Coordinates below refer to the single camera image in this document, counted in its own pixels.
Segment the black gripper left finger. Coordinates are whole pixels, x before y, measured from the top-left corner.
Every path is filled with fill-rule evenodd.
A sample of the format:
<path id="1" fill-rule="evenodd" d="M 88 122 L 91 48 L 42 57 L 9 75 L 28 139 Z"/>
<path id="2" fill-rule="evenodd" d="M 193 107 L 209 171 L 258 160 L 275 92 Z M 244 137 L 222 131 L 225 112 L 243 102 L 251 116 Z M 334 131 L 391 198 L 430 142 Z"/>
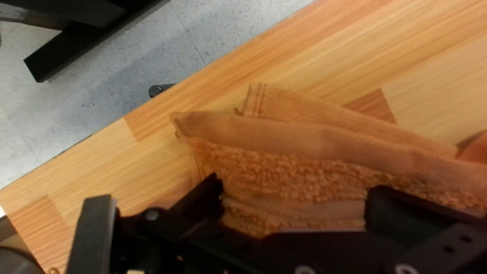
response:
<path id="1" fill-rule="evenodd" d="M 187 192 L 171 212 L 188 218 L 190 221 L 219 220 L 223 214 L 220 197 L 223 194 L 222 182 L 216 175 L 208 175 L 190 192 Z"/>

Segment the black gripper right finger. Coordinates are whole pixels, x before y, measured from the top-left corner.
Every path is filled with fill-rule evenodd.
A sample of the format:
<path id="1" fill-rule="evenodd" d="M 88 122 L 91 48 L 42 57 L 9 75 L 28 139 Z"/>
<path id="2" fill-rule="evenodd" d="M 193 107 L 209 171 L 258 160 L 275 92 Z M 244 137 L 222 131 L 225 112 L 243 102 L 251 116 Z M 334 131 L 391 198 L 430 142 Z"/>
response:
<path id="1" fill-rule="evenodd" d="M 391 188 L 372 188 L 365 198 L 365 229 L 391 239 L 429 239 L 476 217 Z"/>

